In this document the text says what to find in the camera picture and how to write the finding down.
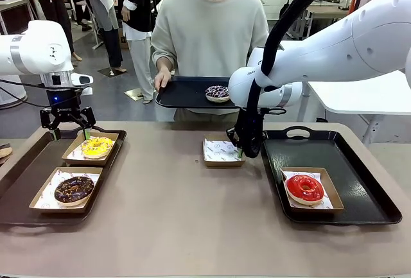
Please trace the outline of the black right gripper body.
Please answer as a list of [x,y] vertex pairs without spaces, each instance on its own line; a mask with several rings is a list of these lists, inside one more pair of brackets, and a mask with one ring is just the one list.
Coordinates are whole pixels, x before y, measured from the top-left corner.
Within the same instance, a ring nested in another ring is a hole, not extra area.
[[267,113],[266,109],[258,109],[254,114],[253,120],[253,138],[255,140],[260,140],[263,136],[263,122],[265,114]]

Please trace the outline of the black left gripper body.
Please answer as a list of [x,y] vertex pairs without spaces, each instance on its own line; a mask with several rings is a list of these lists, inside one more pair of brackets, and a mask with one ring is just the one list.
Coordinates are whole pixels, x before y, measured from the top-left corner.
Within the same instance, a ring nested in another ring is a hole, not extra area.
[[48,114],[60,121],[86,120],[80,107],[82,91],[82,89],[47,90]]

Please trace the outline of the person's right hand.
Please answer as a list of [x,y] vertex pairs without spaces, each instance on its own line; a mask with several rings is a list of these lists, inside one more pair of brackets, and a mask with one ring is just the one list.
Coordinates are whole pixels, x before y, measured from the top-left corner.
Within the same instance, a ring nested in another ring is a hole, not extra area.
[[159,71],[154,79],[155,90],[159,92],[162,88],[165,88],[170,79],[171,73],[168,70]]

